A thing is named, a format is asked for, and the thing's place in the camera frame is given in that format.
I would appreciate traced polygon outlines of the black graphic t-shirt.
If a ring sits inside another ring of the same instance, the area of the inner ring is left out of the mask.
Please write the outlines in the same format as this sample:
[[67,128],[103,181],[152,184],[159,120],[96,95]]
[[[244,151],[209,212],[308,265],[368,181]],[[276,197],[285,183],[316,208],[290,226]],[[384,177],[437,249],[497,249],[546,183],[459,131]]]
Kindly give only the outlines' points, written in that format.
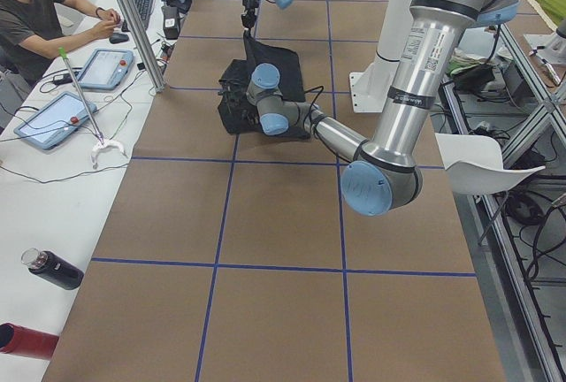
[[258,132],[305,140],[305,99],[300,60],[296,52],[242,36],[246,57],[235,59],[218,83],[218,114],[229,134]]

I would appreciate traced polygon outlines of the black keyboard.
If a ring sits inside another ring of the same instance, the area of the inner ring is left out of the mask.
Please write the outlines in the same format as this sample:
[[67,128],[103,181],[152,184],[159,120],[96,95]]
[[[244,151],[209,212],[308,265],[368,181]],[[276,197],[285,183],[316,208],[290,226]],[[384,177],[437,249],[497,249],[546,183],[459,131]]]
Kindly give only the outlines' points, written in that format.
[[133,0],[144,30],[149,27],[155,0]]

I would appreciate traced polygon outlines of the black computer mouse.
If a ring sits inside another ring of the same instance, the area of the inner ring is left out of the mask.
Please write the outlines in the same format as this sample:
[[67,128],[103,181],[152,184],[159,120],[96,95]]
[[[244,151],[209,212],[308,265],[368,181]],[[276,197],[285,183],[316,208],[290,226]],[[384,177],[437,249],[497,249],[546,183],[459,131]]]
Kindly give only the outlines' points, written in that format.
[[128,41],[129,41],[129,36],[127,34],[124,34],[124,33],[114,32],[109,37],[109,42],[111,44],[119,44],[119,43],[128,42]]

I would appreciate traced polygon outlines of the far blue teach pendant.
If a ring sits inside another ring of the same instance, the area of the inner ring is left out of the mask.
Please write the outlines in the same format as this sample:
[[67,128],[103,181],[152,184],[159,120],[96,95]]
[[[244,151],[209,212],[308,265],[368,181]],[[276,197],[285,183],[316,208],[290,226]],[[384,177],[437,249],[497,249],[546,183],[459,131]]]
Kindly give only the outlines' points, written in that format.
[[127,76],[134,63],[131,50],[96,49],[81,68],[78,82],[92,91],[111,91]]

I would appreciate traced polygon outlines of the blue teach pendant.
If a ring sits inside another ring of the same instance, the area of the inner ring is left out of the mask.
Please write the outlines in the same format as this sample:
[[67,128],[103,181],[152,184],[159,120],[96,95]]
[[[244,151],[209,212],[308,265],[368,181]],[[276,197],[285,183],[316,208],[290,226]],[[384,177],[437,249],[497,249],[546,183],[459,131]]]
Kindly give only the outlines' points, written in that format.
[[81,68],[78,82],[92,91],[111,91],[127,76],[134,63],[131,50],[96,49]]
[[88,120],[80,97],[64,92],[24,120],[13,132],[23,141],[41,150],[50,150],[65,141]]

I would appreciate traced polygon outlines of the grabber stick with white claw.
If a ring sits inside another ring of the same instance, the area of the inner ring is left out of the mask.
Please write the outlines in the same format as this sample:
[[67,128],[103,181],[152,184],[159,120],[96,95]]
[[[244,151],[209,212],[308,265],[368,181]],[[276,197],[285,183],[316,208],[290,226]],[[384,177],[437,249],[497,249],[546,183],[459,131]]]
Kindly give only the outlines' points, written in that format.
[[92,124],[93,128],[95,129],[95,137],[97,138],[97,143],[96,145],[92,148],[91,153],[90,153],[90,159],[91,159],[91,163],[93,168],[96,170],[98,168],[98,155],[106,149],[117,149],[120,154],[124,157],[127,157],[126,154],[126,149],[124,147],[124,145],[119,142],[119,141],[115,141],[112,139],[107,139],[104,135],[102,130],[100,129],[99,125],[96,122],[96,119],[94,117],[93,111],[90,108],[89,102],[85,97],[85,94],[78,82],[78,79],[76,77],[76,75],[74,74],[74,71],[71,67],[70,61],[68,59],[68,56],[66,54],[66,51],[64,48],[59,47],[58,48],[58,53],[59,56],[63,59],[65,67],[67,69],[67,71],[69,72],[71,79],[72,79],[72,84],[74,86],[74,88],[76,89],[76,92],[79,96],[79,98],[81,99],[84,108],[86,110],[86,113],[88,114],[88,119],[90,121],[90,123]]

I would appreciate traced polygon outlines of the seated person in grey shirt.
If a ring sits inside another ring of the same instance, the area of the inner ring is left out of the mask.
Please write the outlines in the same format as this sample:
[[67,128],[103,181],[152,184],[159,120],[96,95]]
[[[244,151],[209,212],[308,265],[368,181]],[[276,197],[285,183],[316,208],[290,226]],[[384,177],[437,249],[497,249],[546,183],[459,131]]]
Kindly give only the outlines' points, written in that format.
[[[100,21],[78,34],[63,34],[56,4]],[[74,51],[96,40],[108,39],[121,17],[113,9],[88,0],[1,0],[1,49],[19,75],[33,86],[49,69],[59,50]]]

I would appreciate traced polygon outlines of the near blue teach pendant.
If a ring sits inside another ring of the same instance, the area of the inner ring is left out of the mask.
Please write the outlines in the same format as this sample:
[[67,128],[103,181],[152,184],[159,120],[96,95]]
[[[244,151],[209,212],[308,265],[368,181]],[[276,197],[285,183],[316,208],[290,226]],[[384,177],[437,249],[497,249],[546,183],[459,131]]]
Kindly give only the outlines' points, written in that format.
[[41,150],[50,150],[65,141],[88,120],[80,97],[64,92],[24,120],[13,132],[23,141]]

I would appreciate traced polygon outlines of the white plastic chair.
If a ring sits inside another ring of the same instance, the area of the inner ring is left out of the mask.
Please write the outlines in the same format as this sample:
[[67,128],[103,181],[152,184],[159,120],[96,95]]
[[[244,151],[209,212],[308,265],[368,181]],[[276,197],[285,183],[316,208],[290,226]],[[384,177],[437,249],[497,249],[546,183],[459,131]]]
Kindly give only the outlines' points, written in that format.
[[483,135],[436,133],[441,159],[452,191],[461,195],[491,195],[507,192],[536,172],[541,165],[510,170],[503,167],[500,144]]

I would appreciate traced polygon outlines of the black water bottle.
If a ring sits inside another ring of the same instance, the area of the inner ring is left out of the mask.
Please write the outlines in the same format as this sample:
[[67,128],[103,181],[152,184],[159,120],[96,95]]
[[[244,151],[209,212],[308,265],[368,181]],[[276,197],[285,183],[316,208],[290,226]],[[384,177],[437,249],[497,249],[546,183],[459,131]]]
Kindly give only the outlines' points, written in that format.
[[48,250],[29,248],[22,253],[20,261],[31,274],[64,290],[78,288],[84,276],[82,270]]

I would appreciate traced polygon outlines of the red cylinder bottle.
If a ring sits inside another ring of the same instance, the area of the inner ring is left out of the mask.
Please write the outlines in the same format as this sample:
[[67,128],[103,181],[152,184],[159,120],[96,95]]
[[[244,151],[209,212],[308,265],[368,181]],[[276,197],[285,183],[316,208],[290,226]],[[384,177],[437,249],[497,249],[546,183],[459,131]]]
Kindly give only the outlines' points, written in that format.
[[12,323],[1,324],[1,353],[50,360],[59,337]]

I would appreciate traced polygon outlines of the aluminium frame post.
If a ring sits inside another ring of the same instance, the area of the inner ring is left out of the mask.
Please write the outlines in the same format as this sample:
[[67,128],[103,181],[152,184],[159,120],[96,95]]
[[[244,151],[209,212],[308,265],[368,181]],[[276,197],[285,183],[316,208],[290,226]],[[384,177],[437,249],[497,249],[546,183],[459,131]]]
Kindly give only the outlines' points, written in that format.
[[130,28],[130,33],[134,38],[134,43],[141,55],[141,61],[145,65],[145,69],[149,74],[153,88],[157,93],[164,90],[165,82],[163,74],[157,64],[150,45],[146,28],[142,24],[142,19],[137,11],[134,0],[117,0],[120,10],[124,13],[124,18]]

